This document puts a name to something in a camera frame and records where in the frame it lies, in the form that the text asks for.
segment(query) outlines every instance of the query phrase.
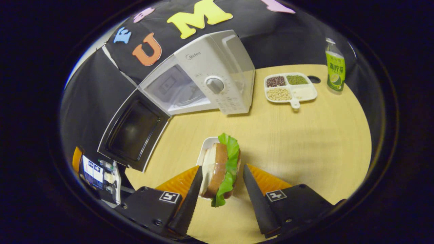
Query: green beverage bottle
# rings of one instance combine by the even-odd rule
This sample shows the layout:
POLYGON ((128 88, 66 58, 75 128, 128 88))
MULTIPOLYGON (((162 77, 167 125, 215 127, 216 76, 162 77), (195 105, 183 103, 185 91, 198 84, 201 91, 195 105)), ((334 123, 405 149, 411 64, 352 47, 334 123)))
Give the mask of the green beverage bottle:
POLYGON ((325 41, 328 44, 325 50, 329 73, 327 85, 332 91, 341 92, 345 82, 345 59, 332 39, 326 38, 325 41))

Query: orange object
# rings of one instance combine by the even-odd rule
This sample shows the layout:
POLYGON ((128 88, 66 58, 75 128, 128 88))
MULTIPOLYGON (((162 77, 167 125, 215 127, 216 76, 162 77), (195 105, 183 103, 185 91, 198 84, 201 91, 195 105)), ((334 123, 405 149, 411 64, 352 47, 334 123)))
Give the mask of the orange object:
POLYGON ((146 55, 145 51, 142 49, 142 45, 139 44, 134 50, 133 55, 144 65, 151 66, 157 62, 161 57, 161 46, 158 44, 157 40, 154 38, 154 33, 149 33, 144 39, 143 43, 148 43, 149 46, 154 50, 152 56, 146 55))
POLYGON ((181 194, 182 201, 181 204, 179 204, 179 206, 181 206, 187 196, 188 190, 191 187, 191 183, 193 183, 194 177, 196 176, 198 169, 199 165, 192 167, 191 169, 188 169, 173 177, 172 179, 166 181, 165 183, 157 186, 155 189, 181 194))
POLYGON ((74 168, 74 171, 77 172, 77 174, 79 172, 79 166, 82 156, 83 152, 78 147, 76 147, 74 155, 72 156, 72 167, 74 168))
POLYGON ((283 181, 276 176, 265 172, 262 169, 256 168, 249 164, 246 165, 249 167, 250 172, 252 172, 252 175, 255 178, 256 183, 258 184, 259 189, 261 189, 261 192, 264 196, 267 192, 270 191, 277 191, 292 187, 292 185, 290 185, 286 181, 283 181))

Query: lettuce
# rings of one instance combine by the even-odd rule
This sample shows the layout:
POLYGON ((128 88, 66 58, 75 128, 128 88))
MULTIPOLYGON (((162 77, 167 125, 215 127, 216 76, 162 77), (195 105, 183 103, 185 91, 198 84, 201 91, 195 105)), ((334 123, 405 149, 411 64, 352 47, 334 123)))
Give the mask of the lettuce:
POLYGON ((238 141, 225 133, 218 136, 220 143, 225 144, 227 147, 227 161, 226 161, 226 174, 224 180, 218 188, 216 196, 211 202, 211 206, 219 207, 225 205, 224 194, 233 189, 232 185, 237 179, 237 162, 240 153, 240 146, 238 141))

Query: pink letter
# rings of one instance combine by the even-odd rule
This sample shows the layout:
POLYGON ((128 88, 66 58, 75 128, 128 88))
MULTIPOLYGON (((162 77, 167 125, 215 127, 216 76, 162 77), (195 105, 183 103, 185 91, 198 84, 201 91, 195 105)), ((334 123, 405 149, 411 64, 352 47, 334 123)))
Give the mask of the pink letter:
POLYGON ((283 6, 275 0, 261 0, 267 5, 267 9, 273 12, 296 13, 294 10, 283 6))
POLYGON ((140 20, 142 20, 143 18, 145 18, 146 16, 148 16, 150 13, 152 13, 155 9, 153 8, 147 8, 143 11, 141 11, 140 13, 138 13, 135 17, 134 17, 134 23, 139 22, 140 20))

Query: microwave dial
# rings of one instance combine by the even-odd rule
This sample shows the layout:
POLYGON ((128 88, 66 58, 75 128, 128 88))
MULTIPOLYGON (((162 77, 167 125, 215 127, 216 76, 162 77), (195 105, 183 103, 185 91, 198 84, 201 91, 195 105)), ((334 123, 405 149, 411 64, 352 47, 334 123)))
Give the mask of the microwave dial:
POLYGON ((205 81, 205 84, 214 94, 219 94, 224 88, 223 82, 218 78, 209 78, 205 81))

